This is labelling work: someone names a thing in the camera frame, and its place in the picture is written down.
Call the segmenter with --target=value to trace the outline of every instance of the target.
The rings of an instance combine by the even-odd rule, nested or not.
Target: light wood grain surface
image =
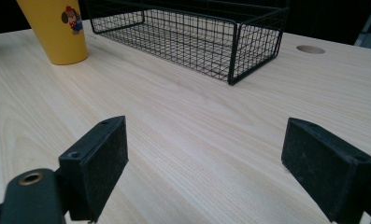
[[[329,223],[281,163],[289,117],[371,155],[371,49],[285,34],[231,87],[84,26],[90,56],[71,65],[51,64],[31,30],[0,34],[0,203],[11,178],[56,170],[121,115],[130,161],[99,223]]]

